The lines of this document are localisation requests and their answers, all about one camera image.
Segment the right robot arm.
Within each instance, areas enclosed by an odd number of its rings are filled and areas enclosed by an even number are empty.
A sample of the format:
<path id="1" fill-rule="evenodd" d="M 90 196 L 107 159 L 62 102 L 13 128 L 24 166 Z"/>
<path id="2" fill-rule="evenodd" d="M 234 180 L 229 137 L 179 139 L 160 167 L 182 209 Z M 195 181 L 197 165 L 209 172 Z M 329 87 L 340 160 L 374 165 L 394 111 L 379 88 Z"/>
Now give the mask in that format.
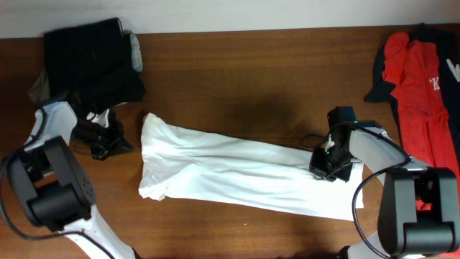
<path id="1" fill-rule="evenodd" d="M 459 249 L 459 189 L 455 173 L 431 167 L 393 142 L 376 121 L 359 121 L 350 106 L 328 114 L 329 131 L 315 147 L 309 170 L 318 180 L 349 181 L 351 167 L 372 174 L 355 189 L 351 214 L 360 243 L 343 247 L 339 258 L 429 258 Z M 383 177 L 377 232 L 365 236 L 357 218 L 361 190 Z"/>

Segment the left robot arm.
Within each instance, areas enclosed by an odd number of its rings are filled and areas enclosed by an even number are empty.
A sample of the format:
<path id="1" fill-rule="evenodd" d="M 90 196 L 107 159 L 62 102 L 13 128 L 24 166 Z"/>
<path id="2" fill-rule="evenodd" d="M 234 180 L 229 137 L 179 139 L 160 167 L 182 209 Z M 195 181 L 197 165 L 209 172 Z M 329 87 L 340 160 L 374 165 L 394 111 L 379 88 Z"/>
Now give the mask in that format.
<path id="1" fill-rule="evenodd" d="M 9 182 L 26 218 L 47 235 L 27 234 L 5 209 L 8 227 L 25 240 L 66 237 L 90 258 L 138 258 L 105 222 L 96 206 L 96 192 L 69 148 L 78 118 L 66 101 L 45 104 L 35 112 L 28 140 L 3 162 L 1 179 Z"/>

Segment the white robot print t-shirt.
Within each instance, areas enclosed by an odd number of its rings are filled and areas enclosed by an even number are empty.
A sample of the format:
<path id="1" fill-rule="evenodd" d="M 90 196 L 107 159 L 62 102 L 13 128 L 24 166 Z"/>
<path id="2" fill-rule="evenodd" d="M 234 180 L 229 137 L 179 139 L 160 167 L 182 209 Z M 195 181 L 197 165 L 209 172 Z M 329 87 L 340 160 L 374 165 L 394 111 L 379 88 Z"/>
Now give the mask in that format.
<path id="1" fill-rule="evenodd" d="M 313 217 L 351 220 L 351 199 L 362 181 L 321 181 L 308 170 L 308 151 L 242 140 L 143 119 L 139 195 L 253 206 Z"/>

